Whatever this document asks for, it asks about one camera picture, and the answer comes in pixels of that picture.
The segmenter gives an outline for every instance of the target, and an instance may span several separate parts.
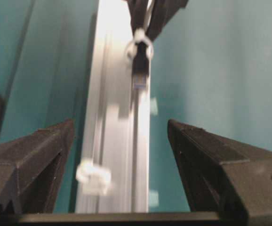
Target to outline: metal bar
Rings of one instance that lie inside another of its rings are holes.
[[[91,196],[79,184],[76,213],[148,211],[150,86],[132,88],[124,56],[132,39],[127,3],[100,0],[82,158],[110,169],[113,190]]]
[[[126,214],[25,214],[0,217],[0,225],[118,225],[118,224],[234,226],[240,224],[216,212],[126,213]]]

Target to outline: green background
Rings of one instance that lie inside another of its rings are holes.
[[[97,0],[0,0],[0,143],[75,119],[55,212],[74,211]],[[154,44],[150,189],[189,210],[166,126],[174,118],[272,150],[272,1],[190,0]]]

